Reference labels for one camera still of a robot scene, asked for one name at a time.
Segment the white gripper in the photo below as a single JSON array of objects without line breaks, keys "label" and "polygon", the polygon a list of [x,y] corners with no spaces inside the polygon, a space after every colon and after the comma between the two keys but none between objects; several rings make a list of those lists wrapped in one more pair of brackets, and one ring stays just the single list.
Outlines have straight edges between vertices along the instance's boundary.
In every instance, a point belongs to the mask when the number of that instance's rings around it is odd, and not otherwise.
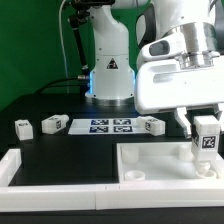
[{"label": "white gripper", "polygon": [[181,69],[174,60],[148,62],[138,71],[135,108],[140,114],[172,111],[175,120],[190,138],[191,123],[186,108],[217,104],[217,119],[224,119],[224,56],[213,59],[206,68]]}]

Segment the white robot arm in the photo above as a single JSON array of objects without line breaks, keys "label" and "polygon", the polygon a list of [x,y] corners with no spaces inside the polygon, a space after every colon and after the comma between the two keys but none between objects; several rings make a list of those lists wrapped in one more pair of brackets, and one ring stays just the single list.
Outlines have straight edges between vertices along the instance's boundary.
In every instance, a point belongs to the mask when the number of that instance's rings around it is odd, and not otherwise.
[{"label": "white robot arm", "polygon": [[188,110],[212,108],[224,131],[224,56],[217,49],[212,0],[140,0],[149,13],[136,24],[140,52],[137,72],[129,66],[127,28],[114,20],[113,8],[134,8],[134,0],[73,0],[87,13],[95,39],[90,72],[91,103],[129,100],[140,114],[172,111],[191,135]]}]

